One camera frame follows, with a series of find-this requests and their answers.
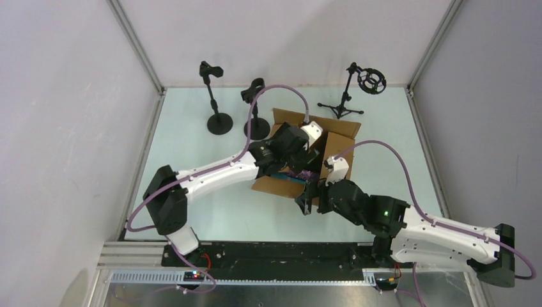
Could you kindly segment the brown cardboard box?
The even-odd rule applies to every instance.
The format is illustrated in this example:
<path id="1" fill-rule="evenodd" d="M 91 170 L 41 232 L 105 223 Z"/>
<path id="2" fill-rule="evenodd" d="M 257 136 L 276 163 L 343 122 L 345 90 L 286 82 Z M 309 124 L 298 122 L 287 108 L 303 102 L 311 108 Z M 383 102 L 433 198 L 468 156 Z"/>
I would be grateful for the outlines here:
<path id="1" fill-rule="evenodd" d="M 305 169 L 319 173 L 319 179 L 323 179 L 328 175 L 328 170 L 323 165 L 324 161 L 330 156 L 339 155 L 354 145 L 355 137 L 361 128 L 361 124 L 359 122 L 342 121 L 314 115 L 311 115 L 309 120 L 315 121 L 323 129 L 323 134 L 313 145 L 314 149 L 319 150 L 319 156 L 307 165 Z M 288 168 L 280 171 L 280 173 L 287 172 L 289 172 Z M 251 189 L 265 194 L 294 199 L 301 194 L 304 185 L 271 177 L 263 177 L 257 179 Z"/>

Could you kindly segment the black round-base mic stand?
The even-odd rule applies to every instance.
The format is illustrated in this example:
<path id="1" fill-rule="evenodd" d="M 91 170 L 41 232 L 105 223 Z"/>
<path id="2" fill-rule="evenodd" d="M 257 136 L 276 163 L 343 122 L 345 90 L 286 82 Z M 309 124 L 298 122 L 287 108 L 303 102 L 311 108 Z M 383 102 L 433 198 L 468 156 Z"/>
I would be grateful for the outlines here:
<path id="1" fill-rule="evenodd" d="M 215 135 L 223 135 L 228 133 L 232 126 L 233 120 L 230 115 L 226 113 L 219 112 L 218 103 L 213 95 L 210 76 L 216 78 L 222 77 L 224 70 L 220 66 L 211 66 L 206 61 L 202 61 L 199 66 L 199 75 L 202 77 L 203 82 L 207 88 L 210 105 L 213 110 L 213 115 L 211 115 L 207 121 L 207 129 L 210 133 Z"/>

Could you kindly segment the purple glitter microphone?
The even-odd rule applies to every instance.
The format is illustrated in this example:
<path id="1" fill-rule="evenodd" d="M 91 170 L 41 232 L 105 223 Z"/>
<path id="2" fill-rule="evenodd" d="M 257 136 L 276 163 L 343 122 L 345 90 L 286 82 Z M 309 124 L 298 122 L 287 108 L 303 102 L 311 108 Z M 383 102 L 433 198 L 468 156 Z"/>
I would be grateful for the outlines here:
<path id="1" fill-rule="evenodd" d="M 298 180 L 303 180 L 303 181 L 317 181 L 320 178 L 319 173 L 309 171 L 309 170 L 306 170 L 306 169 L 302 170 L 299 173 L 289 171 L 289 172 L 287 172 L 287 175 L 289 177 L 291 177 L 291 178 L 296 178 Z"/>

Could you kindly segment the teal blue microphone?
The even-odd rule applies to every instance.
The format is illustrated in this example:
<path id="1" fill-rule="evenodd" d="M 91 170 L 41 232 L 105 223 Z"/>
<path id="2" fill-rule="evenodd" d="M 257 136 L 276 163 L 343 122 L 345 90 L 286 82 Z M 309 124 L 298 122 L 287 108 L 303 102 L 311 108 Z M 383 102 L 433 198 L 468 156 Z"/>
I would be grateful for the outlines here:
<path id="1" fill-rule="evenodd" d="M 295 183 L 298 183 L 298 184 L 305 184 L 305 182 L 306 182 L 305 180 L 295 178 L 295 177 L 291 177 L 287 173 L 277 173 L 277 174 L 271 175 L 270 177 L 271 178 L 276 178 L 276 179 L 279 179 L 279 180 L 295 182 Z"/>

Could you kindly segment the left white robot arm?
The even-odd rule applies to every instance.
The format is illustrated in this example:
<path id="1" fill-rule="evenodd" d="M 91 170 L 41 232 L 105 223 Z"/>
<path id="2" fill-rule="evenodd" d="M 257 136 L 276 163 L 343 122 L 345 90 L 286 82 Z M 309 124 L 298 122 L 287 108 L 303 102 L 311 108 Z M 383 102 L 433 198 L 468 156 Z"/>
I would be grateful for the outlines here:
<path id="1" fill-rule="evenodd" d="M 323 134 L 316 122 L 282 124 L 268 139 L 254 141 L 237 155 L 189 171 L 159 168 L 143 196 L 143 205 L 159 235 L 185 256 L 199 247 L 187 225 L 188 206 L 196 198 L 239 182 L 270 177 L 287 168 L 300 171 L 316 156 L 311 146 Z"/>

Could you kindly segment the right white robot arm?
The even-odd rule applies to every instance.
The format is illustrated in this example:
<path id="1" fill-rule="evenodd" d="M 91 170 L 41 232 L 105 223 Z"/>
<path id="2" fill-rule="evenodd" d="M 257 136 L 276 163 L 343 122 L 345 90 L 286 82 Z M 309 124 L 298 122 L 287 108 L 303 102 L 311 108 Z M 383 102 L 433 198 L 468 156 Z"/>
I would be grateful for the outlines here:
<path id="1" fill-rule="evenodd" d="M 308 182 L 295 203 L 308 215 L 314 202 L 320 214 L 335 212 L 375 236 L 373 258 L 381 266 L 427 264 L 475 272 L 478 280 L 502 288 L 515 286 L 515 258 L 503 247 L 515 230 L 507 224 L 472 226 L 430 214 L 391 196 L 369 195 L 351 180 Z"/>

